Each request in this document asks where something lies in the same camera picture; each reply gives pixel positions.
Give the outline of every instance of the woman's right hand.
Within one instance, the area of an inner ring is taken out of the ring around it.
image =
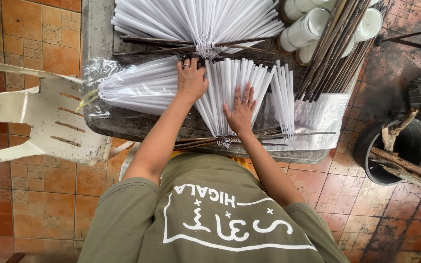
[[[230,113],[227,104],[224,103],[223,105],[227,122],[230,125],[231,130],[234,131],[238,137],[248,132],[252,133],[251,118],[257,103],[256,100],[253,101],[253,93],[254,87],[251,87],[251,83],[248,83],[243,95],[243,101],[241,101],[240,86],[237,85],[233,113]]]

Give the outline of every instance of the black bucket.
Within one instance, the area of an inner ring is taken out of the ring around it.
[[[397,125],[401,120],[395,120],[388,124],[388,127]],[[378,149],[384,149],[381,126],[383,122],[374,123],[360,133],[354,146],[354,159],[360,167],[365,169],[366,175],[371,181],[379,185],[393,185],[401,182],[402,179],[384,170],[383,167],[368,160],[371,147],[375,145]],[[394,152],[413,164],[421,163],[421,121],[413,121],[399,133],[394,143]]]

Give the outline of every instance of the woman's left hand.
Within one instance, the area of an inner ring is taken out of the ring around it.
[[[176,98],[185,103],[194,104],[206,93],[209,81],[204,78],[205,67],[197,69],[198,58],[194,57],[184,61],[184,67],[181,60],[176,65],[178,70],[178,93]]]

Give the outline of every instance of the white paper umbrella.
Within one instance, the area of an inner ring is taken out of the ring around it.
[[[193,41],[202,57],[241,49],[215,44],[277,36],[278,0],[115,0],[111,24],[121,33],[144,38]],[[241,44],[252,46],[259,42]]]
[[[289,65],[280,65],[277,61],[277,70],[271,81],[272,102],[286,141],[295,140],[295,110],[293,101],[293,71],[289,71]]]
[[[253,99],[257,100],[257,104],[252,116],[253,126],[277,67],[273,66],[272,70],[268,72],[267,66],[256,66],[252,60],[229,58],[219,62],[208,59],[205,61],[205,66],[205,76],[209,80],[209,86],[206,93],[196,101],[194,106],[206,122],[212,135],[217,138],[234,134],[225,119],[223,103],[226,103],[230,111],[233,111],[237,84],[241,87],[242,99],[246,84],[251,83],[254,87]]]
[[[176,63],[178,57],[166,57],[113,74],[99,84],[99,97],[113,106],[161,115],[178,91]]]

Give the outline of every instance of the tiled floor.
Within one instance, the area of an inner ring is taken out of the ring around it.
[[[421,29],[421,0],[391,1],[383,33]],[[79,73],[80,0],[0,0],[0,8],[0,62]],[[373,48],[337,149],[318,165],[280,163],[352,263],[421,263],[421,188],[376,185],[351,155],[359,132],[384,111],[401,108],[404,87],[419,74],[421,51],[394,43]],[[0,92],[37,84],[30,76],[0,73]],[[29,133],[26,125],[0,123],[0,149],[23,143]],[[126,154],[93,167],[48,156],[0,163],[0,262],[15,251],[78,255],[98,198],[118,181]]]

